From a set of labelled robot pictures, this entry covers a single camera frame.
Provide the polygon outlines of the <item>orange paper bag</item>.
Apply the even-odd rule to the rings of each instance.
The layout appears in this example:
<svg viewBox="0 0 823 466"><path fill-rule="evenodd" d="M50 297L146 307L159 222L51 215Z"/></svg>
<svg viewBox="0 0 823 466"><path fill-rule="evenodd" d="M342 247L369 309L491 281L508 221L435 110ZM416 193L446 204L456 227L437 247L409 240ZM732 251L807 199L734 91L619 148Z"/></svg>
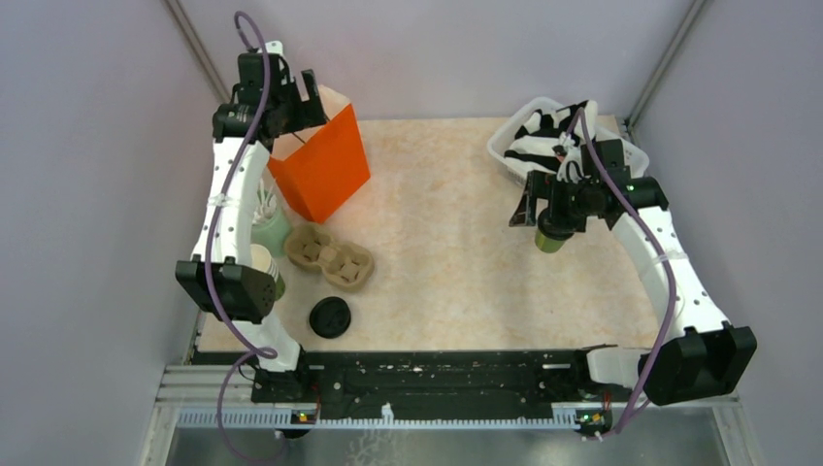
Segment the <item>orange paper bag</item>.
<svg viewBox="0 0 823 466"><path fill-rule="evenodd" d="M285 203L315 223L325 222L371 177L351 100L323 84L319 96L329 121L278 137L268 162Z"/></svg>

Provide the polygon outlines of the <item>green paper coffee cup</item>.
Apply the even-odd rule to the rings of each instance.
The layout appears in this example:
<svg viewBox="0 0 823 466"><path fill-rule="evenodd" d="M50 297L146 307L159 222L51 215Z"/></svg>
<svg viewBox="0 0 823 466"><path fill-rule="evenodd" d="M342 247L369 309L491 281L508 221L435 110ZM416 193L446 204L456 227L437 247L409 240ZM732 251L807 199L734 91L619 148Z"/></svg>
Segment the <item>green paper coffee cup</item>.
<svg viewBox="0 0 823 466"><path fill-rule="evenodd" d="M544 253L555 253L575 235L574 232L544 232L537 229L534 243L539 251Z"/></svg>

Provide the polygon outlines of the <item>stack of green paper cups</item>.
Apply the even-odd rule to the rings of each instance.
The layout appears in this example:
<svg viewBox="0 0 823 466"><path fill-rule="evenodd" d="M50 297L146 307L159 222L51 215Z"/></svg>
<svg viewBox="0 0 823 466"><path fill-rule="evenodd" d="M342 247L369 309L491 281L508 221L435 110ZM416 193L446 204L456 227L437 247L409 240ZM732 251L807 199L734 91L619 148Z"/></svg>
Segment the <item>stack of green paper cups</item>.
<svg viewBox="0 0 823 466"><path fill-rule="evenodd" d="M266 272L274 278L274 300L279 301L285 292L285 282L273 256L267 248L252 244L250 247L251 267L259 272Z"/></svg>

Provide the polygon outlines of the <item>stack of black cup lids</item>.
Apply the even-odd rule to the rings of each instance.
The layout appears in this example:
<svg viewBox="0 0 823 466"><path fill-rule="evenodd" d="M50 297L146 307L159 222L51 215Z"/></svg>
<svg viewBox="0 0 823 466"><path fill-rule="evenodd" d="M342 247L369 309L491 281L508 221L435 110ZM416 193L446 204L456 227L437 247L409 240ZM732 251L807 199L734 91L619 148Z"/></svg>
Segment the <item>stack of black cup lids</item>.
<svg viewBox="0 0 823 466"><path fill-rule="evenodd" d="M346 300L338 296L323 298L313 306L309 315L310 329L323 339L341 337L350 324L350 307Z"/></svg>

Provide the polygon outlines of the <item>black cup lid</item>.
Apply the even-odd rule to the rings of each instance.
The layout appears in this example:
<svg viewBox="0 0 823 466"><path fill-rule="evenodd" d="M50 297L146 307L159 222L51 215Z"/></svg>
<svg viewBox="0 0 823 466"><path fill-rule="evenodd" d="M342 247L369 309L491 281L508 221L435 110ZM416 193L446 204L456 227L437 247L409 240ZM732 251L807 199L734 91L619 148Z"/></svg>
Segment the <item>black cup lid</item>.
<svg viewBox="0 0 823 466"><path fill-rule="evenodd" d="M541 211L537 218L538 231L548 240L563 243L578 231L578 221L555 215L549 208Z"/></svg>

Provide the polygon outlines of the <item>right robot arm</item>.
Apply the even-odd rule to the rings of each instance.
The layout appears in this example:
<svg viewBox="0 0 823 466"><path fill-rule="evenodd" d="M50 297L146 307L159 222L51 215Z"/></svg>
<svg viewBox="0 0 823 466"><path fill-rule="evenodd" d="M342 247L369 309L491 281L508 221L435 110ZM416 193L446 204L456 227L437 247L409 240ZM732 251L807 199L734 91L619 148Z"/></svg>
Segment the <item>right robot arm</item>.
<svg viewBox="0 0 823 466"><path fill-rule="evenodd" d="M569 374L572 393L594 400L609 384L671 405L732 393L758 343L712 301L675 232L668 199L652 177L633 177L619 140L597 142L558 174L531 170L512 226L533 226L555 252L598 218L628 253L660 325L650 349L593 347Z"/></svg>

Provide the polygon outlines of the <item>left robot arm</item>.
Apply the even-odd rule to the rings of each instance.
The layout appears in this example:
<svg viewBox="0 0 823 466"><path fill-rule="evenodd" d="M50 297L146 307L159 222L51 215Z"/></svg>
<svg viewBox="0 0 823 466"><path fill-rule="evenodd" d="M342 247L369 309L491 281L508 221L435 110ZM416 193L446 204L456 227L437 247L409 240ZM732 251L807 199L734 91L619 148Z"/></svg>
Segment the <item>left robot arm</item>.
<svg viewBox="0 0 823 466"><path fill-rule="evenodd" d="M175 278L263 370L276 373L275 390L294 402L308 395L312 377L298 366L302 348L274 312L284 290L280 273L252 265L251 230L276 138L322 126L327 117L313 71L301 73L303 97L281 42L240 54L238 68L229 102L212 118L213 179L204 224L189 258L177 262Z"/></svg>

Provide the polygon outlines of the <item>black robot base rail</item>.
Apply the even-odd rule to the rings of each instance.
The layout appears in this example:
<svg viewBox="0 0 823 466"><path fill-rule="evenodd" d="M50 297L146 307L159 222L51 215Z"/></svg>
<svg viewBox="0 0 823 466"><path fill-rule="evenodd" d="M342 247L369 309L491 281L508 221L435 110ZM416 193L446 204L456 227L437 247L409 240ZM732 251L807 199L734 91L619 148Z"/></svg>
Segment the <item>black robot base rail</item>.
<svg viewBox="0 0 823 466"><path fill-rule="evenodd" d="M317 405L323 420L550 418L561 402L625 401L629 389L593 383L571 349L304 351L284 373L255 368L255 404Z"/></svg>

